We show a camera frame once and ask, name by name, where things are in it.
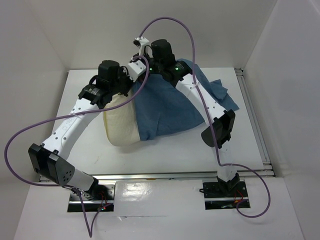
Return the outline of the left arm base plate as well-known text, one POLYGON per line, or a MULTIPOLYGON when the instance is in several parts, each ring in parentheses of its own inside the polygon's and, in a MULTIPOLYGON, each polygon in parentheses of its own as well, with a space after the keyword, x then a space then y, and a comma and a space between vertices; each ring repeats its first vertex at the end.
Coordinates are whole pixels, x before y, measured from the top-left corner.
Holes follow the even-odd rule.
MULTIPOLYGON (((99 208, 102 208, 101 212, 113 212, 114 211, 114 199, 115 199, 115 182, 106 182, 104 184, 107 188, 107 193, 99 193, 98 197, 93 197, 80 191, 84 209, 86 212, 97 212, 99 208)), ((79 196, 71 191, 68 200, 67 212, 68 213, 80 213, 82 212, 82 205, 79 196)))

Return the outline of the cream quilted pillow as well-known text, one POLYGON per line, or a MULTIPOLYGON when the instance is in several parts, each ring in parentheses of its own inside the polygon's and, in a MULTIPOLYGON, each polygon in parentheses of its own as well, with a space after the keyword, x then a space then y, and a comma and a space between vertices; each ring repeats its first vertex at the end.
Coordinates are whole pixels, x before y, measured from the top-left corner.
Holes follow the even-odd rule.
POLYGON ((107 139, 112 145, 123 147, 140 141, 133 100, 119 108, 103 112, 103 122, 107 139))

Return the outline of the blue fabric pillowcase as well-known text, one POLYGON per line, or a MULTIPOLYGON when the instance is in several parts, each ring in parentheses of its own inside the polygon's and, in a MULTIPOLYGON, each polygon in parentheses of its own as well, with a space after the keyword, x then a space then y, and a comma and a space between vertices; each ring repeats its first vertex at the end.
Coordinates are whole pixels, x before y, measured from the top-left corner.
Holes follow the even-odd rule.
MULTIPOLYGON (((197 64, 195 75, 208 93, 227 111, 235 112, 240 109, 220 79, 209 82, 197 64)), ((140 141, 188 131, 204 122, 192 103, 160 74, 149 74, 146 84, 131 103, 133 102, 140 141)))

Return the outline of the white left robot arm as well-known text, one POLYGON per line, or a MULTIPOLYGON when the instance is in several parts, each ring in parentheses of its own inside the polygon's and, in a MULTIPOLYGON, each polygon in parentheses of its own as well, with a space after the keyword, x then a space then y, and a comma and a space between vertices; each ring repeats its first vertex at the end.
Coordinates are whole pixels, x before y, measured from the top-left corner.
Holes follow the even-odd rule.
POLYGON ((28 154, 36 173, 61 187, 79 189, 88 200, 107 197, 107 187, 100 185, 95 177, 76 169, 67 159, 87 126, 113 96, 128 94, 134 82, 131 73, 129 65, 121 66, 113 60, 102 61, 98 73, 78 94, 71 116, 40 145, 34 143, 29 147, 28 154))

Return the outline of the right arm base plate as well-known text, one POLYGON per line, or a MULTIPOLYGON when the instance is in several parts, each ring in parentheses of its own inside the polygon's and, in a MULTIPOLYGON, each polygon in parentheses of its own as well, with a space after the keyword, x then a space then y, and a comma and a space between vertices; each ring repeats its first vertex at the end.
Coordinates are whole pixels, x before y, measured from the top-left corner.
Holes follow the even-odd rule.
POLYGON ((240 181, 235 188, 228 193, 223 193, 217 182, 203 182, 199 192, 203 194, 206 210, 249 209, 251 207, 247 186, 240 181))

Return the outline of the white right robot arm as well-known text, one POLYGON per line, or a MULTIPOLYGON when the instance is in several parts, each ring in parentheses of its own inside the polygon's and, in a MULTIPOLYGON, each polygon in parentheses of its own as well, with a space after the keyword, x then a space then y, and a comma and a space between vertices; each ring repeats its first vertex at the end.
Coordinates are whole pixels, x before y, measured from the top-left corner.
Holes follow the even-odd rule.
POLYGON ((128 70, 133 80, 141 76, 158 74, 183 94, 203 117, 207 128, 201 133, 203 142, 214 148, 218 170, 217 187, 223 196, 230 196, 240 181, 239 174, 231 163, 224 163, 223 154, 228 150, 224 146, 231 139, 236 114, 221 106, 203 87, 196 77, 194 67, 188 66, 183 60, 176 60, 171 44, 165 39, 150 42, 145 37, 137 37, 133 41, 139 50, 132 59, 128 70))

